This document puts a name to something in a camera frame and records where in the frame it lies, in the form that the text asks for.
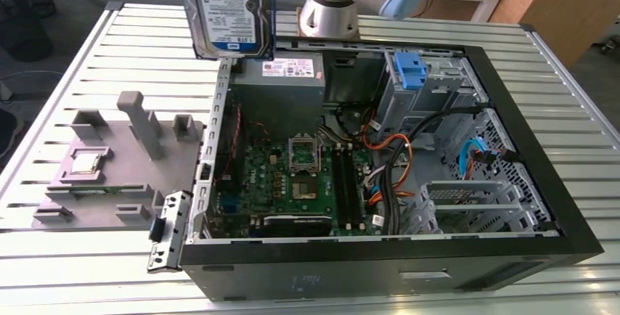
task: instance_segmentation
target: black cable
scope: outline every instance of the black cable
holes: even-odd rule
[[[426,13],[427,9],[433,6],[433,2],[434,0],[426,0],[426,2],[423,3],[423,8],[421,12],[415,16],[411,16],[411,17],[418,18],[419,16],[422,16]]]
[[[341,121],[341,108],[338,108],[334,112],[334,119],[335,119],[335,123],[338,124],[338,128],[341,130],[341,132],[354,141],[357,136],[359,135],[359,133],[357,134],[353,134],[347,129],[346,129],[346,125],[345,125],[345,122]]]

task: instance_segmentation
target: floor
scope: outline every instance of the floor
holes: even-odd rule
[[[0,78],[22,70],[53,70],[63,72],[73,55],[101,15],[109,1],[129,3],[150,3],[179,5],[181,0],[54,0],[57,13],[43,19],[43,27],[54,43],[54,53],[35,63],[14,61],[0,51]],[[302,0],[279,0],[278,8],[294,9],[293,4]],[[602,110],[609,121],[620,128],[620,55],[603,56],[597,48],[591,48],[571,68],[571,74],[587,95]],[[21,75],[5,81],[14,96],[9,104],[0,108],[13,112],[26,123],[37,116],[45,99],[58,79],[51,74],[37,73]]]

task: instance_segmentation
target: metal slotted table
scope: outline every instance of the metal slotted table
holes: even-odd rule
[[[278,13],[278,34],[295,35],[295,15]],[[146,232],[26,232],[73,138],[79,108],[123,120],[122,90],[143,94],[158,120],[190,113],[205,124],[218,62],[193,60],[181,7],[109,7],[0,176],[0,306],[11,311],[163,313],[261,311],[374,314],[429,307],[429,314],[613,314],[620,308],[618,134],[535,33],[517,25],[359,17],[361,37],[481,46],[601,241],[605,253],[546,270],[495,292],[210,303],[183,273],[145,272]]]

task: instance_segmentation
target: white label sticker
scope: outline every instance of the white label sticker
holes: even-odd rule
[[[370,125],[370,128],[373,128],[377,131],[381,128],[379,123],[377,123],[373,119],[370,119],[370,121],[367,122],[367,125]]]
[[[311,78],[313,64],[310,59],[274,59],[262,62],[263,77]]]
[[[223,43],[230,50],[238,50],[239,44],[255,43],[254,19],[246,9],[247,1],[202,0],[209,41]]]
[[[383,220],[385,218],[378,215],[371,215],[371,225],[373,226],[383,226]]]

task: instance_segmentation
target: cable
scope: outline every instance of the cable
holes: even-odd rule
[[[479,136],[475,136],[471,139],[467,139],[465,143],[462,144],[461,151],[458,153],[458,174],[461,177],[465,176],[466,172],[466,151],[469,150],[470,146],[474,146],[477,150],[483,152],[487,149],[486,142]]]
[[[426,11],[430,9],[430,7],[433,6],[433,2],[434,0],[426,0],[426,2],[423,3],[422,11],[415,16],[411,16],[411,17],[418,18],[419,16],[422,16],[426,13]]]
[[[343,134],[354,140],[354,138],[359,135],[359,133],[357,134],[353,134],[347,129],[346,129],[346,126],[345,126],[345,123],[343,121],[341,121],[341,108],[338,108],[335,110],[335,113],[334,113],[334,119],[335,119],[335,123],[338,124],[338,127],[339,127],[339,130],[341,132],[343,132]]]
[[[0,77],[0,81],[3,81],[6,79],[9,79],[11,77],[15,77],[18,75],[22,75],[22,74],[33,74],[33,73],[49,73],[49,74],[57,75],[58,77],[62,77],[62,75],[63,75],[63,73],[55,72],[54,70],[22,70],[21,72],[17,72],[17,73],[5,75],[3,77]]]
[[[395,196],[397,197],[413,197],[415,193],[413,192],[403,192],[403,191],[397,191]],[[381,193],[375,192],[371,198],[367,200],[367,205],[374,205],[381,201]]]
[[[442,119],[442,117],[450,115],[450,114],[477,114],[482,111],[482,107],[453,107],[447,110],[439,110],[434,112],[433,114],[427,115],[415,125],[413,130],[409,132],[407,139],[409,142],[411,142],[415,137],[421,134],[423,129],[431,125],[437,120]],[[378,189],[383,201],[383,206],[385,208],[390,208],[389,213],[389,224],[385,224],[383,222],[383,227],[387,226],[385,229],[389,234],[398,234],[398,220],[399,220],[399,212],[398,212],[398,201],[395,199],[395,193],[394,193],[394,187],[391,186],[390,183],[390,177],[391,177],[391,169],[393,169],[393,164],[395,162],[395,159],[398,158],[398,154],[402,152],[402,148],[405,147],[405,143],[401,143],[398,147],[395,148],[395,151],[393,151],[391,156],[387,159],[387,162],[385,163],[385,170],[381,173],[381,178],[379,178],[379,184],[378,184]]]
[[[241,131],[241,106],[237,106],[235,107],[235,130],[234,130],[234,138],[231,139],[230,154],[225,162],[223,172],[221,173],[221,176],[214,180],[215,182],[221,180],[225,174],[227,174],[227,170],[231,164],[231,158],[234,157],[235,144],[238,141],[239,131]]]
[[[379,168],[374,168],[374,171],[370,172],[370,174],[366,176],[363,179],[363,186],[367,188],[370,186],[370,181],[371,178],[385,169],[385,165],[382,165]]]
[[[351,139],[338,136],[334,131],[325,125],[318,124],[318,131],[322,132],[322,134],[335,143],[351,142]]]

